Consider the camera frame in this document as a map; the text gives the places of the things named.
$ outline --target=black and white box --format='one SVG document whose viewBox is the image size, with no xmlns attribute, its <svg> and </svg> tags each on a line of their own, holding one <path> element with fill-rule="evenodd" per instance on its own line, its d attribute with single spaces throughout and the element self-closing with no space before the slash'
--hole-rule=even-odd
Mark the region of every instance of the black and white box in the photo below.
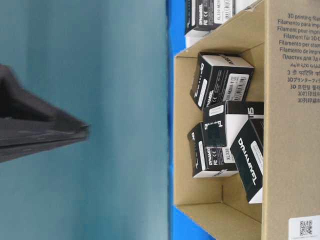
<svg viewBox="0 0 320 240">
<path fill-rule="evenodd" d="M 203 37 L 235 14 L 235 0 L 185 0 L 186 37 Z"/>
<path fill-rule="evenodd" d="M 249 119 L 236 136 L 231 153 L 235 159 L 249 204 L 262 203 L 264 169 L 264 121 Z"/>
<path fill-rule="evenodd" d="M 188 134 L 194 178 L 228 177 L 237 171 L 230 149 L 207 147 L 203 138 L 203 123 L 197 124 Z"/>
<path fill-rule="evenodd" d="M 203 139 L 207 147 L 230 148 L 249 119 L 264 119 L 264 103 L 223 101 L 203 110 Z"/>
<path fill-rule="evenodd" d="M 198 108 L 246 99 L 254 67 L 242 57 L 200 52 L 190 95 Z"/>
</svg>

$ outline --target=brown cardboard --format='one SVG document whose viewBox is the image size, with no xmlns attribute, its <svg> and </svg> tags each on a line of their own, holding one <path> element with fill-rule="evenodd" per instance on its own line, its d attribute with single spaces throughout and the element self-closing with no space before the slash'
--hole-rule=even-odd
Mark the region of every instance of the brown cardboard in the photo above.
<svg viewBox="0 0 320 240">
<path fill-rule="evenodd" d="M 261 224 L 222 203 L 183 205 L 179 209 L 217 240 L 256 240 Z"/>
<path fill-rule="evenodd" d="M 174 204 L 218 240 L 286 240 L 289 218 L 320 215 L 320 103 L 298 103 L 290 90 L 277 31 L 289 12 L 319 9 L 318 0 L 258 1 L 175 57 Z M 189 95 L 200 51 L 240 54 L 255 66 L 247 100 L 265 102 L 263 204 L 248 204 L 239 175 L 192 178 L 186 136 L 202 120 Z"/>
<path fill-rule="evenodd" d="M 319 16 L 320 1 L 289 3 L 266 2 L 264 240 L 288 239 L 289 218 L 320 214 L 320 108 L 297 103 L 297 93 L 289 89 L 290 61 L 281 58 L 282 33 L 276 27 L 277 19 L 288 13 Z"/>
</svg>

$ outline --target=cardboard box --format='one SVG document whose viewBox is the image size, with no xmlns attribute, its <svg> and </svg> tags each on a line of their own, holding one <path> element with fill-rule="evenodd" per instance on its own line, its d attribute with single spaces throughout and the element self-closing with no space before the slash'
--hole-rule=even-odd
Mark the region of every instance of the cardboard box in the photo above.
<svg viewBox="0 0 320 240">
<path fill-rule="evenodd" d="M 261 101 L 224 101 L 203 110 L 203 138 L 207 147 L 228 147 L 251 119 L 264 118 Z"/>
<path fill-rule="evenodd" d="M 254 67 L 239 56 L 200 52 L 190 95 L 202 110 L 246 98 Z"/>
<path fill-rule="evenodd" d="M 203 37 L 235 14 L 235 0 L 185 0 L 186 37 Z"/>
<path fill-rule="evenodd" d="M 238 173 L 228 147 L 207 147 L 204 125 L 198 123 L 187 135 L 194 178 L 229 177 Z"/>
<path fill-rule="evenodd" d="M 306 53 L 280 52 L 280 40 L 288 32 L 278 30 L 282 25 L 279 20 L 294 21 L 296 16 L 300 23 L 311 18 L 310 27 L 303 29 L 316 30 L 319 22 L 313 16 L 319 16 L 319 9 L 318 0 L 261 0 L 175 57 L 173 202 L 218 240 L 287 240 L 289 219 L 320 213 L 319 103 L 299 96 L 303 85 L 310 83 L 288 78 L 294 77 L 288 76 L 288 70 L 303 74 L 305 65 L 297 62 L 315 67 L 317 62 L 306 57 Z M 298 42 L 301 46 L 295 48 L 302 52 L 308 50 L 305 45 L 302 47 L 303 43 L 311 47 L 311 38 L 318 37 L 316 31 L 298 34 L 300 27 L 287 28 L 297 28 L 297 33 L 290 34 L 302 36 L 302 40 L 285 41 Z M 216 178 L 192 178 L 190 174 L 186 134 L 202 121 L 202 112 L 189 95 L 199 52 L 239 54 L 255 68 L 246 101 L 264 102 L 262 204 L 248 204 L 239 174 Z M 287 59 L 290 55 L 298 59 L 302 56 L 302 60 Z"/>
<path fill-rule="evenodd" d="M 235 159 L 246 199 L 250 204 L 261 204 L 264 169 L 264 120 L 249 118 L 230 148 Z"/>
</svg>

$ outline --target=blue surface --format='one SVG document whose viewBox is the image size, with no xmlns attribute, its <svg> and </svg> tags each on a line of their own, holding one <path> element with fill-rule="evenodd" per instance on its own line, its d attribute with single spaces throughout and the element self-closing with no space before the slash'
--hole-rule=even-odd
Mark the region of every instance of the blue surface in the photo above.
<svg viewBox="0 0 320 240">
<path fill-rule="evenodd" d="M 182 51 L 185 45 L 185 1 L 169 0 L 168 15 L 168 100 L 169 100 L 169 180 L 170 180 L 170 239 L 172 240 L 213 240 L 207 232 L 197 226 L 189 217 L 173 206 L 173 90 L 174 90 L 174 56 Z"/>
<path fill-rule="evenodd" d="M 168 238 L 166 23 L 162 0 L 1 3 L 0 63 L 91 125 L 0 164 L 1 240 Z"/>
</svg>

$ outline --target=barcode sticker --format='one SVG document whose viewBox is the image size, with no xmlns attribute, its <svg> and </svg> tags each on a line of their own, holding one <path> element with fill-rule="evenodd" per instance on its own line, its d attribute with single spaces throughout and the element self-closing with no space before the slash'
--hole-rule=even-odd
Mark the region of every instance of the barcode sticker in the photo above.
<svg viewBox="0 0 320 240">
<path fill-rule="evenodd" d="M 224 24 L 233 16 L 233 0 L 214 0 L 214 23 Z"/>
<path fill-rule="evenodd" d="M 223 101 L 242 101 L 248 80 L 248 74 L 231 73 L 226 84 Z"/>
<path fill-rule="evenodd" d="M 320 215 L 290 218 L 288 240 L 320 240 Z"/>
</svg>

